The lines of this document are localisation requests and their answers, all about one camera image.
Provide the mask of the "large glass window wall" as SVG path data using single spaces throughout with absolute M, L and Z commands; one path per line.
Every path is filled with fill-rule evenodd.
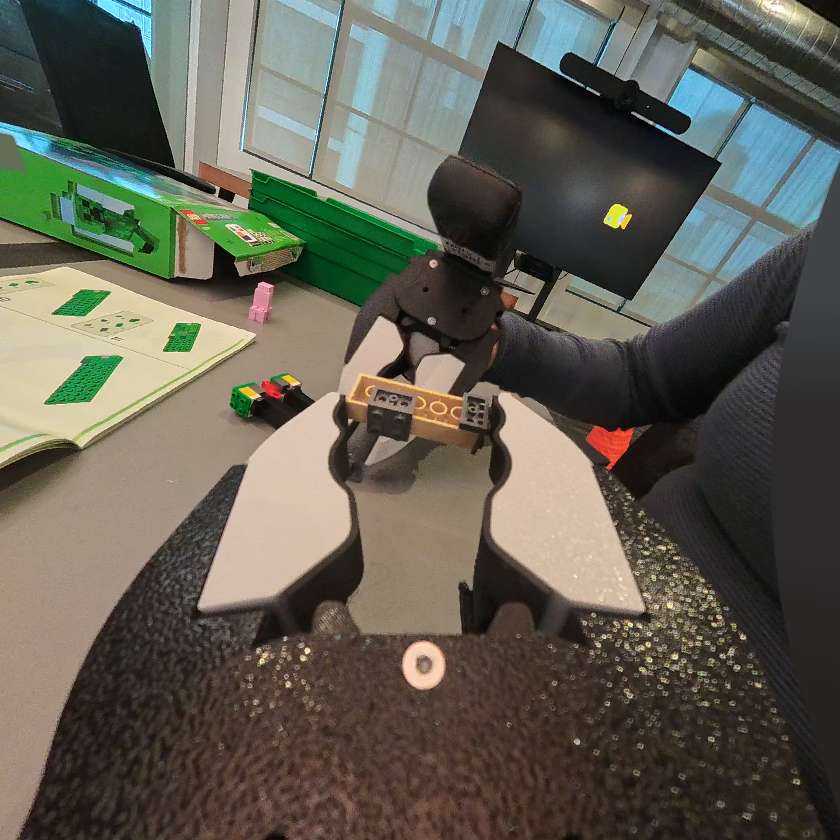
M 558 69 L 570 51 L 676 105 L 720 171 L 632 300 L 565 277 L 539 317 L 633 334 L 721 290 L 819 217 L 838 142 L 767 87 L 665 29 L 663 2 L 190 2 L 185 165 L 253 168 L 431 226 L 498 42 Z

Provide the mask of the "orange-red object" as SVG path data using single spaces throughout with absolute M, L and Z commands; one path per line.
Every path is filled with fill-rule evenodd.
M 625 456 L 634 441 L 636 429 L 616 429 L 609 431 L 603 427 L 594 426 L 587 435 L 585 442 L 593 447 L 600 455 L 607 459 L 606 468 L 612 469 L 618 460 Z

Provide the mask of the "green cardboard toy box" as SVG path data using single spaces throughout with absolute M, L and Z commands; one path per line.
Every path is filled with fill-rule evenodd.
M 298 236 L 224 200 L 214 184 L 85 143 L 2 123 L 1 216 L 166 280 L 209 280 L 217 256 L 241 277 L 296 262 Z

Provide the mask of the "large black display screen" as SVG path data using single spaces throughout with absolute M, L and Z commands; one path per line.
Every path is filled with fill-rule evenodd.
M 516 250 L 628 300 L 721 166 L 502 43 L 458 153 L 520 189 Z

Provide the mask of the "silver ventilation duct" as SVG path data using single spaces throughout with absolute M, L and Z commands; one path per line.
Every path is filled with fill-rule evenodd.
M 800 2 L 668 1 L 664 12 L 712 42 L 734 42 L 803 76 L 838 72 L 838 25 Z

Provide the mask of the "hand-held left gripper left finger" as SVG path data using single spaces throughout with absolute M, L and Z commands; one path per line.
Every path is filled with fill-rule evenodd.
M 348 434 L 344 399 L 331 392 L 250 456 L 200 615 L 273 613 L 291 634 L 311 630 L 322 603 L 348 601 L 364 570 Z

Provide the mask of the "building instruction booklet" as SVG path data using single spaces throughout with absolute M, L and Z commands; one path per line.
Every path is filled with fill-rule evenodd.
M 86 448 L 256 338 L 69 266 L 1 292 L 1 467 Z

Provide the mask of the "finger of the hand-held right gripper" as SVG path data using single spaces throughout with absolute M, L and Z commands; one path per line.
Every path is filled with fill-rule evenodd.
M 404 349 L 398 326 L 388 320 L 376 320 L 343 366 L 340 393 L 349 396 L 361 375 L 382 375 L 401 358 Z
M 476 373 L 451 353 L 427 353 L 415 364 L 415 386 L 432 392 L 462 396 L 476 385 Z

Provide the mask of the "black desktop monitor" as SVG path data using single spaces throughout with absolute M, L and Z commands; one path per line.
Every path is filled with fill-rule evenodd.
M 1 2 L 1 122 L 73 140 L 207 193 L 175 166 L 140 29 L 92 2 Z

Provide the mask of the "black and green brick assembly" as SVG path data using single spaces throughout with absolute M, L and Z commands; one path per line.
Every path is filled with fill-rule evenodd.
M 230 397 L 230 406 L 238 416 L 257 417 L 273 429 L 279 429 L 312 404 L 313 399 L 301 389 L 299 380 L 289 373 L 275 375 L 260 384 L 236 386 Z

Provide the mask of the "black display stand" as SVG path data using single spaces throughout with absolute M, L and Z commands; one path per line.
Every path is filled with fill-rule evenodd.
M 519 275 L 524 274 L 541 281 L 541 288 L 536 292 L 519 285 L 517 282 L 509 282 L 508 276 L 514 273 Z M 542 259 L 517 250 L 512 258 L 511 267 L 499 282 L 504 287 L 505 294 L 508 298 L 519 298 L 522 294 L 536 295 L 535 300 L 531 303 L 530 309 L 523 316 L 529 322 L 536 322 L 558 280 L 567 274 L 567 272 L 563 272 L 561 269 L 552 266 Z

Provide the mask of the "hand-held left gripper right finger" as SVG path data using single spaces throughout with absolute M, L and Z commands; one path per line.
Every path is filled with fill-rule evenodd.
M 490 480 L 473 584 L 459 585 L 461 628 L 485 634 L 508 603 L 538 633 L 572 615 L 637 620 L 648 609 L 588 457 L 513 394 L 490 408 Z

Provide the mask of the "black webcam bar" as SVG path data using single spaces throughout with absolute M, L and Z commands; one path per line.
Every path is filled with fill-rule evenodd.
M 623 80 L 575 53 L 565 54 L 560 73 L 595 92 L 616 112 L 633 114 L 674 135 L 685 134 L 690 117 L 644 92 L 635 80 Z

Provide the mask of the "tan and grey brick assembly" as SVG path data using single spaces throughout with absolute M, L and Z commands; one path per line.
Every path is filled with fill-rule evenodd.
M 459 430 L 460 406 L 463 396 L 427 391 L 408 383 L 363 374 L 357 380 L 352 393 L 347 395 L 344 401 L 349 420 L 364 425 L 368 433 L 366 407 L 375 385 L 383 385 L 416 396 L 416 408 L 410 438 L 417 437 L 438 444 L 470 449 L 474 440 L 473 435 Z

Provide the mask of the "dark blurred cloth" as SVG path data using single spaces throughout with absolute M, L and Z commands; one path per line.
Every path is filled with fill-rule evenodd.
M 785 341 L 773 433 L 774 540 L 791 655 L 838 797 L 838 186 L 813 229 Z

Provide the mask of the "stack of green plastic crates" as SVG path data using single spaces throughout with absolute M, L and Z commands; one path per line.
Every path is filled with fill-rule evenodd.
M 258 170 L 248 205 L 304 241 L 288 275 L 358 306 L 411 258 L 438 250 L 434 241 Z

